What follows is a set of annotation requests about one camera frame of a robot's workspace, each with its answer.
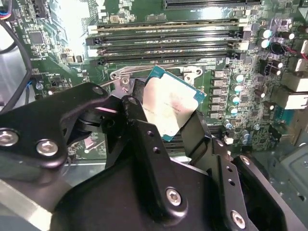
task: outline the black mechanical arm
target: black mechanical arm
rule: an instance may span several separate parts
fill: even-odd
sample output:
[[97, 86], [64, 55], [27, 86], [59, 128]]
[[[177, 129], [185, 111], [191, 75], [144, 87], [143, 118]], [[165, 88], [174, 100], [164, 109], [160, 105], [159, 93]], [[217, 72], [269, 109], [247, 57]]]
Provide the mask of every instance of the black mechanical arm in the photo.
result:
[[85, 83], [0, 115], [6, 182], [56, 182], [67, 148], [105, 134], [106, 170], [69, 190], [52, 209], [51, 231], [306, 231], [246, 156], [232, 159], [195, 111], [181, 136], [189, 165], [169, 158], [142, 109], [144, 83], [118, 99]]

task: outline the black cable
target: black cable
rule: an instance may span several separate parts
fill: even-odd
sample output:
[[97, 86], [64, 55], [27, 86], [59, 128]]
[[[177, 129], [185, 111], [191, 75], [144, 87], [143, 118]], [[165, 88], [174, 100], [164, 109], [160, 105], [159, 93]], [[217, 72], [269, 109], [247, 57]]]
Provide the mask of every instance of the black cable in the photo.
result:
[[25, 87], [27, 86], [31, 75], [32, 75], [32, 64], [30, 60], [30, 56], [27, 53], [25, 47], [23, 44], [19, 41], [17, 35], [14, 33], [14, 31], [6, 24], [5, 21], [0, 20], [0, 25], [3, 26], [3, 28], [6, 30], [6, 32], [12, 37], [14, 42], [16, 43], [17, 47], [19, 48], [20, 54], [24, 60], [25, 66], [26, 66], [26, 74], [24, 78], [22, 79], [21, 83], [17, 87], [16, 91], [12, 95], [12, 97], [9, 99], [9, 101], [6, 103], [4, 108], [1, 110], [0, 114], [8, 112], [14, 108], [16, 103], [18, 102], [20, 96], [22, 95]]
[[15, 47], [17, 47], [17, 44], [16, 44], [15, 42], [13, 42], [13, 43], [11, 44], [11, 46], [9, 46], [8, 48], [6, 48], [6, 49], [4, 49], [4, 50], [1, 50], [1, 51], [0, 51], [0, 54], [6, 54], [6, 53], [12, 51]]

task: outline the silver screw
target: silver screw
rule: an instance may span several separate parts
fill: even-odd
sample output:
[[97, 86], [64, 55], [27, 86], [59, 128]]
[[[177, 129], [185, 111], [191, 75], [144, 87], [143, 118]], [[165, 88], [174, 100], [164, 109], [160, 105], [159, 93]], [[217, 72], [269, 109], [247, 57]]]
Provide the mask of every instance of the silver screw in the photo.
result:
[[36, 88], [37, 90], [43, 90], [43, 89], [44, 89], [44, 86], [43, 86], [43, 84], [41, 84], [41, 83], [37, 83], [37, 84], [35, 85], [35, 88]]
[[250, 165], [250, 162], [246, 157], [243, 157], [243, 161], [245, 162], [245, 164]]
[[236, 211], [232, 211], [231, 212], [231, 217], [232, 217], [232, 220], [234, 221], [234, 223], [240, 228], [240, 229], [245, 229], [246, 227], [246, 224], [245, 224], [245, 221], [244, 219], [242, 218], [242, 216], [236, 212]]
[[259, 131], [259, 130], [260, 130], [260, 128], [261, 128], [261, 127], [260, 127], [260, 125], [259, 125], [259, 124], [255, 124], [255, 125], [254, 125], [254, 130]]
[[123, 84], [128, 84], [128, 79], [127, 79], [127, 78], [123, 78], [123, 79], [122, 79], [122, 83], [123, 83]]
[[0, 146], [9, 147], [18, 142], [18, 135], [10, 130], [0, 131]]
[[102, 91], [102, 89], [99, 88], [99, 87], [94, 87], [94, 88], [93, 88], [93, 91], [94, 91], [95, 93], [99, 94], [99, 95], [103, 95], [103, 94], [104, 94], [104, 92]]
[[221, 141], [219, 141], [219, 140], [216, 140], [217, 141], [217, 143], [221, 146], [221, 147], [223, 147], [223, 143], [221, 142]]
[[166, 191], [167, 199], [174, 206], [179, 206], [182, 202], [180, 194], [174, 189], [167, 189]]
[[50, 140], [40, 141], [37, 144], [37, 152], [44, 156], [52, 156], [58, 152], [58, 146]]
[[133, 97], [129, 97], [128, 100], [133, 104], [138, 104], [138, 102]]

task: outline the black metal bracket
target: black metal bracket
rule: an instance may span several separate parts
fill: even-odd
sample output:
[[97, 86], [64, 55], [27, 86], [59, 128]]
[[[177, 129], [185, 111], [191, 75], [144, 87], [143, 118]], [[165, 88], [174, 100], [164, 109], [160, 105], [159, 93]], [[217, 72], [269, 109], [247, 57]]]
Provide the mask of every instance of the black metal bracket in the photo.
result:
[[39, 182], [54, 179], [67, 159], [67, 142], [76, 120], [107, 98], [104, 89], [84, 83], [0, 115], [0, 132], [13, 135], [4, 137], [0, 156], [17, 169], [0, 176]]
[[[190, 157], [191, 165], [209, 173], [217, 187], [219, 214], [224, 227], [241, 230], [248, 227], [248, 214], [236, 166], [229, 162], [227, 148], [211, 133], [202, 113], [195, 111], [181, 129], [185, 152]], [[234, 221], [234, 214], [241, 216], [241, 225]]]
[[[159, 131], [155, 125], [147, 122], [140, 101], [131, 96], [124, 96], [122, 103], [137, 161], [147, 176], [150, 191], [153, 192], [152, 201], [155, 203], [151, 205], [156, 209], [151, 208], [151, 211], [155, 219], [159, 219], [165, 225], [175, 225], [187, 215], [188, 202]], [[168, 197], [177, 199], [171, 203]]]

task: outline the motherboard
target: motherboard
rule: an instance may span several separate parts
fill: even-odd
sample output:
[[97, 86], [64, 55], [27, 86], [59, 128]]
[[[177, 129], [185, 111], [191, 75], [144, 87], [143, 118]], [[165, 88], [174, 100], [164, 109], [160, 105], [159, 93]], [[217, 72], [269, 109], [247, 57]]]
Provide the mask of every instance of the motherboard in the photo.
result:
[[[307, 12], [305, 0], [16, 0], [9, 21], [31, 55], [37, 100], [118, 75], [127, 94], [159, 65], [206, 93], [198, 110], [236, 154], [296, 142]], [[105, 159], [104, 142], [94, 132], [69, 153]], [[165, 145], [184, 152], [180, 136]]]

